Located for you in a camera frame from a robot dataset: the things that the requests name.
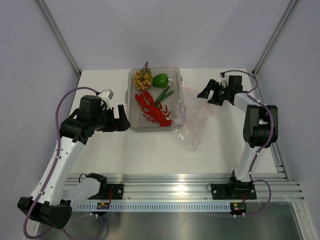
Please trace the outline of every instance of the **tabletop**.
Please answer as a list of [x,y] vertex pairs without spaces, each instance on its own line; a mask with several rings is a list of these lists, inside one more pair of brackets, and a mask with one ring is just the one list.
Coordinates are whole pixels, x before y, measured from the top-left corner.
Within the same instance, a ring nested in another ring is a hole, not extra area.
[[[182,84],[198,92],[209,79],[221,81],[220,72],[228,68],[180,69]],[[112,89],[112,106],[119,117],[117,105],[126,108],[130,69],[83,70],[78,87],[91,87],[97,91]],[[247,75],[242,76],[243,90],[252,88]],[[80,98],[92,95],[79,90],[74,96],[71,112],[79,107]],[[208,119],[197,151],[186,148],[172,131],[154,132],[95,132],[76,159],[71,173],[100,174],[221,174],[231,173],[245,147],[243,125],[245,113],[230,103],[211,105],[215,115]],[[272,153],[268,149],[261,158],[257,173],[277,173]]]

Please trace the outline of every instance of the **transparent plastic bag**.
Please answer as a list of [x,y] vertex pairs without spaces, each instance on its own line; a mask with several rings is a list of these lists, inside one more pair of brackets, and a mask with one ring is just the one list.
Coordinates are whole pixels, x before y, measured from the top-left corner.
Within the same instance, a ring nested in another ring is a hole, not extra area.
[[198,92],[182,86],[184,104],[179,100],[175,111],[177,118],[172,119],[172,131],[187,146],[196,151],[201,143],[210,116],[215,113],[207,100],[197,98]]

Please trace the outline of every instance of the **plastic bin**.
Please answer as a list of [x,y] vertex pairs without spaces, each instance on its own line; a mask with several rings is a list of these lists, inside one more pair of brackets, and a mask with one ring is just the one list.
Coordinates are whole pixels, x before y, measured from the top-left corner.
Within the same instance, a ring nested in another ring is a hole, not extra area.
[[[156,76],[158,74],[167,74],[169,78],[169,84],[171,84],[171,87],[169,88],[168,92],[174,90],[174,93],[161,102],[163,107],[162,109],[165,110],[165,106],[167,106],[168,112],[171,111],[171,114],[169,115],[168,119],[176,118],[176,106],[178,100],[181,100],[182,103],[184,100],[182,93],[182,78],[180,75],[180,70],[176,67],[155,67],[150,69],[152,72],[152,76]],[[132,69],[129,72],[128,77],[128,90],[126,95],[126,115],[131,124],[130,129],[136,132],[171,130],[171,126],[159,126],[159,123],[157,121],[151,122],[143,116],[141,105],[137,103],[135,99],[136,94],[142,93],[141,90],[138,91],[134,86],[134,76],[138,70],[138,68]],[[147,91],[151,94],[152,98],[156,100],[163,90],[164,88],[152,86]]]

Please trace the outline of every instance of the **vertical metal post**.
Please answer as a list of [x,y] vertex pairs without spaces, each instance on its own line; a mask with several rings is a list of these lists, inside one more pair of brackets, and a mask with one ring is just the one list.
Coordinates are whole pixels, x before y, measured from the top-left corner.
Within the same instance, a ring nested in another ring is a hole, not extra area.
[[68,59],[69,63],[71,64],[75,74],[77,75],[78,79],[81,76],[81,70],[79,69],[74,57],[72,56],[65,40],[63,39],[54,18],[52,17],[46,3],[44,0],[35,0],[37,5],[39,6],[41,12],[44,15],[44,18],[46,19],[47,23],[49,24],[49,27],[52,30],[53,35],[55,36],[57,42],[59,43],[60,47],[62,48],[66,58]]
[[259,61],[257,62],[257,64],[255,65],[255,67],[252,71],[255,76],[259,72],[261,66],[263,65],[264,61],[266,60],[266,58],[268,56],[268,53],[270,52],[271,48],[275,44],[276,40],[278,39],[280,32],[283,30],[283,27],[286,24],[291,13],[293,12],[295,6],[297,5],[297,2],[298,2],[298,0],[291,0],[289,2],[288,6],[286,7],[280,21],[278,22],[275,30],[272,33],[271,38],[269,39],[266,47],[264,48],[262,55],[259,58]]

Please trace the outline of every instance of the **white wall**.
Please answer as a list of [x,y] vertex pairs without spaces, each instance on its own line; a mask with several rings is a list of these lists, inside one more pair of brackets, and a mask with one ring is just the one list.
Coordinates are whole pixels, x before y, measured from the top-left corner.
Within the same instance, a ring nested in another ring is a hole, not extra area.
[[320,1],[299,1],[258,79],[267,102],[279,108],[278,142],[320,236],[319,40]]
[[18,200],[30,196],[50,160],[56,106],[77,78],[35,1],[2,0],[0,33],[0,233],[18,240]]
[[81,69],[252,69],[289,0],[45,0]]

